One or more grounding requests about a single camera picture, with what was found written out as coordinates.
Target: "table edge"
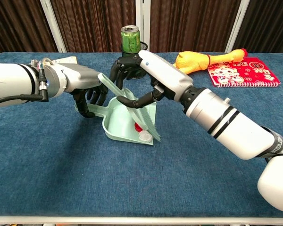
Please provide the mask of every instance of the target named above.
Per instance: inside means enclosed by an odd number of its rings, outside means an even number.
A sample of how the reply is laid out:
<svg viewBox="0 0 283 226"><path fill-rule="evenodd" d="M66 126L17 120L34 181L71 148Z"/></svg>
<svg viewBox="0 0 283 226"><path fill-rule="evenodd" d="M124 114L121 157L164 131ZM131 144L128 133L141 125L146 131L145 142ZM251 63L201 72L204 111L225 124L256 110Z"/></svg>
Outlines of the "table edge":
<svg viewBox="0 0 283 226"><path fill-rule="evenodd" d="M97 225L283 225L283 218L133 218L133 217L35 217L0 216L0 224L97 224Z"/></svg>

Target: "white bottle cap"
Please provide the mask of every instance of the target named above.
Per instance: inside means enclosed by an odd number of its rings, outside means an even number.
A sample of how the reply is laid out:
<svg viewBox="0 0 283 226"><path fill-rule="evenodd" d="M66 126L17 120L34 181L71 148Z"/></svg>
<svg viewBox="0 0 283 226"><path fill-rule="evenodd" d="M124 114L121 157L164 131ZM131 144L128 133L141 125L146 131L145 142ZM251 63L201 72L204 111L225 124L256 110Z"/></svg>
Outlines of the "white bottle cap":
<svg viewBox="0 0 283 226"><path fill-rule="evenodd" d="M140 140L142 141L146 141L146 142L151 142L153 139L153 136L146 130L142 130L139 134L138 137L140 138Z"/></svg>

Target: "green brush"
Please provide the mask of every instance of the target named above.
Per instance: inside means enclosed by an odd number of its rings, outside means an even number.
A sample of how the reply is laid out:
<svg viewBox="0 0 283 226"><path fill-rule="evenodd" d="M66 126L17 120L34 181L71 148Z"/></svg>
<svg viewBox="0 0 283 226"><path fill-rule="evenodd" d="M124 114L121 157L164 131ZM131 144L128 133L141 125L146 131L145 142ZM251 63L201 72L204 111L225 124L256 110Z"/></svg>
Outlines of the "green brush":
<svg viewBox="0 0 283 226"><path fill-rule="evenodd" d="M99 80L108 87L116 96L124 96L130 100L136 100L137 98L134 94L124 88L120 90L109 78L107 78L103 73L98 75ZM157 141L160 141L160 135L158 134L154 121L151 120L146 107L135 109L127 107L128 112L132 116L133 120L143 129L148 131Z"/></svg>

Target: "light green dustpan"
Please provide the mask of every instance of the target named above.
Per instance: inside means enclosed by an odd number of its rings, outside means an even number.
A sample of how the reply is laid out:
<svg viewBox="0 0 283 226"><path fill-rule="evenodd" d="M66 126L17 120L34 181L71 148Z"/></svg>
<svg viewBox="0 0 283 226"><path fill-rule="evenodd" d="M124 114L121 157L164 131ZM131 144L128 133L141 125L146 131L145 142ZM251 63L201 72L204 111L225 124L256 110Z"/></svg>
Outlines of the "light green dustpan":
<svg viewBox="0 0 283 226"><path fill-rule="evenodd" d="M98 78L116 96L136 99L130 90L126 88L120 90L104 74L100 73ZM124 106L114 97L109 101L107 107L92 104L87 105L90 112L93 112L96 116L103 117L103 129L107 137L113 140L153 145L153 139L150 141L140 139L139 132L134 127L134 124L137 123L143 130L148 131L156 140L160 141L160 135L154 126L156 114L155 102L141 109L133 109Z"/></svg>

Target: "green can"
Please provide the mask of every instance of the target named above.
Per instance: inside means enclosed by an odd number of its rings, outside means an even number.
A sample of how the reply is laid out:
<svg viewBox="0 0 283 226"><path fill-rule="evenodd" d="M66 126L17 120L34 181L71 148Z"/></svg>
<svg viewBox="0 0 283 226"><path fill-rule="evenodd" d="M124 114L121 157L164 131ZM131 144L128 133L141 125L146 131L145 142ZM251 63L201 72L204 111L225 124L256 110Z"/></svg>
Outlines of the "green can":
<svg viewBox="0 0 283 226"><path fill-rule="evenodd" d="M141 50L140 29L134 25L122 27L122 51L125 53L138 53Z"/></svg>

